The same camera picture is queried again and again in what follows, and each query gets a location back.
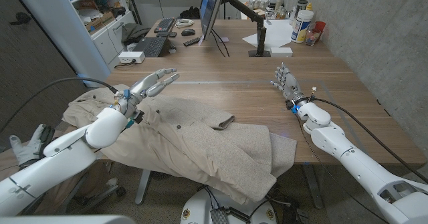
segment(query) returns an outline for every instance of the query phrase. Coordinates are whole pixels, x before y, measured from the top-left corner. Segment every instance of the white box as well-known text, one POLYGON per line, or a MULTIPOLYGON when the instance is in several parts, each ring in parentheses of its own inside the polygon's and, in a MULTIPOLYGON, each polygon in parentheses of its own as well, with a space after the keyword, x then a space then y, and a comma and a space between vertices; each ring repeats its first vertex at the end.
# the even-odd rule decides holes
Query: white box
POLYGON ((131 63, 135 60, 136 63, 142 63, 146 56, 141 51, 123 51, 119 54, 119 60, 122 64, 131 63))
POLYGON ((271 47, 271 57, 292 57, 293 51, 290 47, 271 47))

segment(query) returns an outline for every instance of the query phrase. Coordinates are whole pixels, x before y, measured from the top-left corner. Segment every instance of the concrete wall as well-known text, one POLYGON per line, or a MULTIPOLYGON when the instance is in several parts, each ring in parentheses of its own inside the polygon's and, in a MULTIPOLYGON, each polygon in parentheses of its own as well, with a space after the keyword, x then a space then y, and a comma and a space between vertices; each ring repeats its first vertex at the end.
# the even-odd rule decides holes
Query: concrete wall
POLYGON ((322 41, 428 155, 428 0, 308 1, 322 41))

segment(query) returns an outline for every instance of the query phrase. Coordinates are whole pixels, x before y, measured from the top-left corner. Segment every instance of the white robotic arm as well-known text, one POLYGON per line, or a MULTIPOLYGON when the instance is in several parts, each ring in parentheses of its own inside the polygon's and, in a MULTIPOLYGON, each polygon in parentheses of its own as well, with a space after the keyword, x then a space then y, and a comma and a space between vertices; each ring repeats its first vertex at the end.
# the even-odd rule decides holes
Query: white robotic arm
POLYGON ((306 120, 304 130, 311 135, 312 142, 343 164, 389 223, 428 223, 428 185, 391 174, 355 147, 343 129, 331 121, 329 113, 308 101, 284 63, 275 73, 280 84, 271 83, 281 90, 287 107, 306 120))
POLYGON ((129 90, 115 93, 115 103, 103 109, 98 119, 87 126, 65 134, 43 151, 45 158, 0 182, 0 216, 16 215, 50 188, 89 167, 96 155, 91 148, 113 144, 119 134, 139 123, 144 114, 136 105, 145 97, 159 94, 179 78, 175 74, 157 82, 176 69, 162 69, 135 83, 129 90))

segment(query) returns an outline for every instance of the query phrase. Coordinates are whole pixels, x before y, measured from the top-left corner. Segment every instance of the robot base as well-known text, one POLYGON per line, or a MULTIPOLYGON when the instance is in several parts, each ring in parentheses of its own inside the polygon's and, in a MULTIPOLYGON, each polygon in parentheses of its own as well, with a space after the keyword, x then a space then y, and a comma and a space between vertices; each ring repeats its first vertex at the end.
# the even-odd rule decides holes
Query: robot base
MULTIPOLYGON (((221 191, 210 188, 211 192, 214 194, 215 198, 218 200, 220 206, 229 208, 233 207, 246 215, 250 215, 254 209, 260 205, 265 200, 261 200, 259 202, 253 203, 250 202, 247 205, 240 205, 234 200, 230 199, 227 195, 223 194, 221 191)), ((214 209, 217 208, 217 204, 213 197, 213 206, 214 209)), ((212 223, 211 215, 210 215, 211 201, 209 198, 209 194, 205 189, 200 190, 198 193, 194 194, 183 207, 183 212, 188 211, 189 216, 187 218, 183 217, 183 212, 181 213, 181 221, 180 224, 189 224, 189 223, 198 223, 198 224, 210 224, 212 223)), ((233 215, 228 215, 227 219, 229 224, 242 224, 244 223, 242 220, 234 217, 233 215)), ((276 224, 276 217, 274 213, 274 209, 270 205, 269 202, 264 203, 251 217, 251 223, 267 223, 267 224, 276 224)))

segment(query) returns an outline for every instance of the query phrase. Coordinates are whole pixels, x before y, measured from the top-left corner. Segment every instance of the wooden table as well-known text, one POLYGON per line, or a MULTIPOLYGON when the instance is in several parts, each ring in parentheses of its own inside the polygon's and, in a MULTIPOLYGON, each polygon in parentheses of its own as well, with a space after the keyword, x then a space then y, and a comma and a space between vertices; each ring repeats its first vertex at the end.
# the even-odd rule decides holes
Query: wooden table
MULTIPOLYGON (((247 51, 255 47, 242 38, 254 34, 255 27, 250 20, 215 22, 215 31, 230 40, 226 43, 230 58, 221 55, 212 35, 200 46, 183 45, 185 41, 202 35, 199 21, 191 27, 196 35, 183 37, 181 31, 184 28, 174 28, 178 35, 169 39, 177 47, 176 53, 163 58, 146 58, 142 64, 121 67, 114 70, 106 81, 112 85, 131 86, 155 70, 177 68, 180 78, 162 94, 196 100, 228 111, 235 115, 238 123, 266 125, 270 132, 298 141, 296 164, 318 164, 300 132, 296 117, 286 110, 284 97, 269 84, 270 80, 274 80, 276 67, 284 62, 307 96, 312 86, 316 86, 317 98, 346 108, 404 161, 415 166, 426 162, 422 152, 377 103, 352 70, 340 58, 334 57, 322 42, 313 47, 303 43, 285 45, 293 50, 291 58, 250 58, 247 51)), ((153 29, 147 36, 155 36, 153 29)), ((223 45, 219 45, 226 54, 223 45)), ((332 120, 344 129, 352 143, 377 162, 399 163, 346 114, 322 102, 316 104, 330 113, 332 120)), ((335 158, 313 147, 323 163, 338 164, 335 158)))

